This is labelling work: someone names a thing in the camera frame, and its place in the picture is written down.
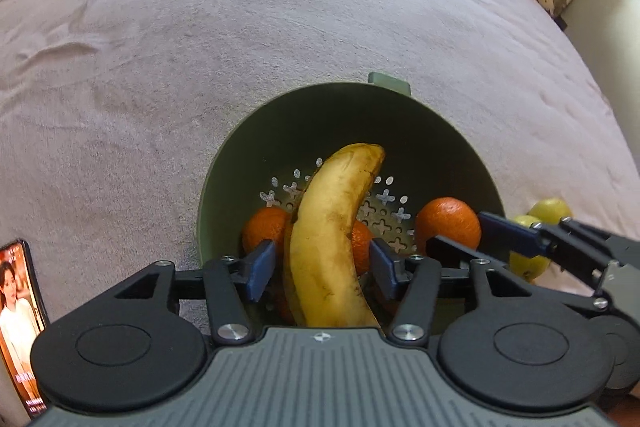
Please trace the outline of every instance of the orange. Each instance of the orange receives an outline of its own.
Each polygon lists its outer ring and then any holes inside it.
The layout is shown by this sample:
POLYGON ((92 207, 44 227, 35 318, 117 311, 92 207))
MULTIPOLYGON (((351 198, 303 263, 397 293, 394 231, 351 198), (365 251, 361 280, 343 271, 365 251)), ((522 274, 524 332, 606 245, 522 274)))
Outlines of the orange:
POLYGON ((263 239, 271 239, 276 244, 278 258, 284 256, 284 228, 289 213, 279 206, 264 206, 242 227, 242 248, 251 253, 263 239))
POLYGON ((358 276, 369 270, 369 241, 373 234, 361 221, 356 220, 351 230, 351 250, 353 250, 353 264, 358 276))
POLYGON ((415 216, 415 244, 424 253, 425 243, 435 235, 475 250, 480 244, 480 221, 468 204, 455 198, 438 198, 425 204, 415 216))

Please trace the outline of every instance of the lemon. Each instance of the lemon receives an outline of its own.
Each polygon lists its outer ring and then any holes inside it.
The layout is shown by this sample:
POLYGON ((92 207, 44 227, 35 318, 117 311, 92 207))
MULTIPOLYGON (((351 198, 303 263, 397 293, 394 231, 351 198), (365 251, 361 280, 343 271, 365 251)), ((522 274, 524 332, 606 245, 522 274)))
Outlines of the lemon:
POLYGON ((563 217, 574 217, 569 205, 560 198, 540 200, 533 205, 529 215, 537 217, 539 221, 550 225, 557 225, 563 217))
MULTIPOLYGON (((512 217, 511 220, 523 227, 530 227, 533 223, 539 222, 540 218, 525 215, 512 217)), ((545 270, 549 268, 550 264, 551 261, 541 255, 529 259, 518 252, 510 251, 509 253, 509 269, 527 282, 531 282, 533 279, 540 277, 545 270)))

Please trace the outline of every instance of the gray gripper housing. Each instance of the gray gripper housing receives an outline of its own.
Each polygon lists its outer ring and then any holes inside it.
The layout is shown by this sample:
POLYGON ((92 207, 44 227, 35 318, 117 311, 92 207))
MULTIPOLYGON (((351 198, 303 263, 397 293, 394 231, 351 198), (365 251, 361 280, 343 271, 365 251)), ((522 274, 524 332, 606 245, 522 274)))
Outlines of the gray gripper housing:
POLYGON ((218 350, 196 383, 158 405, 109 416, 52 407, 32 425, 613 427, 615 423, 594 407, 548 418, 485 409, 452 389, 424 351, 394 347, 377 330, 270 328, 255 344, 218 350))

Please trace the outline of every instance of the metal rivet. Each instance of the metal rivet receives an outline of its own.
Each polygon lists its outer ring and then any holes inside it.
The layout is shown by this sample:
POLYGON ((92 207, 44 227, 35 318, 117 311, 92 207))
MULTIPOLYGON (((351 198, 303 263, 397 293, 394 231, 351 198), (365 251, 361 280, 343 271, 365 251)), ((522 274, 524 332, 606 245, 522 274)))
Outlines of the metal rivet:
POLYGON ((599 310, 604 310, 607 306, 609 306, 609 301, 607 301, 607 299, 604 297, 597 297, 593 299, 593 306, 599 310))
POLYGON ((393 336, 401 341, 413 342, 424 336, 424 330, 415 324, 400 324, 393 331, 393 336))
POLYGON ((218 336, 226 341, 241 341, 249 334, 249 328, 242 324, 225 324, 218 328, 218 336))

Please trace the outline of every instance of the banana peel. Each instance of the banana peel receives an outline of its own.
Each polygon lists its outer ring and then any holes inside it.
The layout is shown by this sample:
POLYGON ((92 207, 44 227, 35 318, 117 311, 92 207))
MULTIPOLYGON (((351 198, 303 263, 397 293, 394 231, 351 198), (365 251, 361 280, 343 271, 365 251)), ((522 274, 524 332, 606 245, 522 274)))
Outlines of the banana peel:
POLYGON ((343 147, 322 164, 294 209, 283 282, 299 326, 380 327, 358 282, 351 230, 384 158, 379 145, 343 147))

